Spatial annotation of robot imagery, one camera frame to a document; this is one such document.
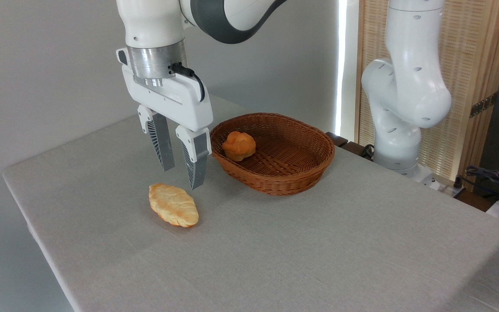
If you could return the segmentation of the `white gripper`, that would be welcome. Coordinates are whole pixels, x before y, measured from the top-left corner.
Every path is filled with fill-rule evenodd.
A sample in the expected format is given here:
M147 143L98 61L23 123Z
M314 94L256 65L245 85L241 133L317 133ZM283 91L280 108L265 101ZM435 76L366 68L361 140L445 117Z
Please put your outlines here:
M212 153L206 127L214 117L206 87L195 77L178 73L162 79L161 85L147 85L134 75L127 57L126 48L117 50L127 90L141 104L137 112L142 131L150 135L158 160L163 170L168 171L175 162L167 118L181 125L175 133L182 143L190 187L196 189L204 183L207 157Z

